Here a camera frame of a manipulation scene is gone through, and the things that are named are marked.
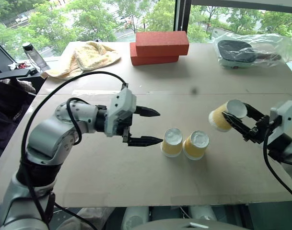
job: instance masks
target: red brick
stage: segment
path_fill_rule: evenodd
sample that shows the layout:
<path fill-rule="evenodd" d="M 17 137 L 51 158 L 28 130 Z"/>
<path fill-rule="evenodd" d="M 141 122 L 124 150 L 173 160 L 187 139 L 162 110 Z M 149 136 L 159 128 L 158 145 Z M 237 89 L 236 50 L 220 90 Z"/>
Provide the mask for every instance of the red brick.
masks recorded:
<path fill-rule="evenodd" d="M 133 66 L 162 64 L 169 62 L 176 62 L 179 56 L 171 57 L 138 57 L 136 54 L 135 42 L 130 43 L 131 62 Z"/>
<path fill-rule="evenodd" d="M 188 47 L 185 31 L 136 33 L 136 52 L 139 57 L 187 55 Z"/>

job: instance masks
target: window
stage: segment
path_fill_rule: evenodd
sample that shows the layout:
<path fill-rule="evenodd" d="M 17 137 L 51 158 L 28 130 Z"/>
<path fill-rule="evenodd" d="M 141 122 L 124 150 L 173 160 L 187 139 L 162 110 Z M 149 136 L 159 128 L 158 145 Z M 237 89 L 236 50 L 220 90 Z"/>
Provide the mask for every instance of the window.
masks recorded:
<path fill-rule="evenodd" d="M 292 39 L 292 13 L 191 5 L 187 35 L 190 42 L 210 43 L 231 32 L 239 35 L 279 34 Z"/>
<path fill-rule="evenodd" d="M 175 0 L 0 0 L 0 44 L 24 60 L 24 42 L 44 57 L 68 42 L 133 42 L 137 31 L 172 31 Z"/>

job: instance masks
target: plastic bag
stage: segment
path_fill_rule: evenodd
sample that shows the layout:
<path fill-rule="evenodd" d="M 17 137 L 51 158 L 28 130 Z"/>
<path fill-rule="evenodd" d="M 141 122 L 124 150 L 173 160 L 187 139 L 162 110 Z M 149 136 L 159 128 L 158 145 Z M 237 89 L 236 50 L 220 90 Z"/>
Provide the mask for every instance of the plastic bag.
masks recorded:
<path fill-rule="evenodd" d="M 101 230 L 114 209 L 114 207 L 84 207 L 78 212 L 78 215 Z M 64 221 L 57 230 L 92 230 L 92 228 L 76 217 L 71 217 Z"/>
<path fill-rule="evenodd" d="M 292 61 L 292 40 L 277 34 L 238 35 L 214 38 L 218 62 L 225 68 L 272 67 Z"/>

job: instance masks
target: cup rim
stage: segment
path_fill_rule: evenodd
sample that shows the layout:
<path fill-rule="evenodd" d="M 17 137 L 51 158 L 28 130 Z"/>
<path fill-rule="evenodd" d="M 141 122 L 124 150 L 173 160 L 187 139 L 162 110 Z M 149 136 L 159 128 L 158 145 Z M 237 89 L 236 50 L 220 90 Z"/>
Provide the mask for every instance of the cup rim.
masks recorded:
<path fill-rule="evenodd" d="M 226 104 L 227 111 L 237 118 L 244 118 L 248 111 L 243 102 L 237 99 L 229 100 Z"/>
<path fill-rule="evenodd" d="M 204 145 L 204 146 L 198 146 L 198 145 L 196 145 L 195 143 L 192 142 L 192 136 L 193 136 L 193 134 L 195 134 L 196 132 L 200 132 L 200 133 L 205 134 L 205 136 L 208 138 L 208 139 L 207 139 L 207 142 L 206 142 L 206 145 Z M 206 147 L 210 144 L 210 138 L 209 138 L 208 134 L 206 134 L 206 132 L 201 131 L 201 130 L 196 130 L 196 131 L 192 132 L 192 134 L 189 136 L 189 140 L 190 140 L 190 143 L 192 143 L 193 146 L 195 146 L 195 147 L 197 147 L 197 148 L 199 148 L 199 149 L 206 148 Z"/>
<path fill-rule="evenodd" d="M 171 130 L 171 129 L 177 130 L 178 133 L 181 135 L 181 139 L 180 139 L 176 144 L 171 144 L 171 143 L 169 143 L 168 141 L 166 141 L 166 134 L 167 134 L 167 132 L 168 132 L 169 130 Z M 164 134 L 164 142 L 166 142 L 168 145 L 171 145 L 171 146 L 177 146 L 177 145 L 179 145 L 180 143 L 182 143 L 182 141 L 183 141 L 183 135 L 182 135 L 182 132 L 181 132 L 180 129 L 178 129 L 178 128 L 169 128 L 169 129 L 166 130 L 166 132 L 165 132 L 165 134 Z"/>

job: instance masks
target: water bottle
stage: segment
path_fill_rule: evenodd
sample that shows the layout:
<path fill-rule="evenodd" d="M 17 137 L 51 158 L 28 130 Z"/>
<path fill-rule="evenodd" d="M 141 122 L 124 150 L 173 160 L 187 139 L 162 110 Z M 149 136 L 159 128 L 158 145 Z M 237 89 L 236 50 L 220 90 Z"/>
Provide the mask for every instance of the water bottle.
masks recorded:
<path fill-rule="evenodd" d="M 26 54 L 26 56 L 34 61 L 34 63 L 40 67 L 42 71 L 50 69 L 50 67 L 47 65 L 46 61 L 40 56 L 40 54 L 37 52 L 37 50 L 34 48 L 32 43 L 26 42 L 22 44 L 23 50 Z"/>

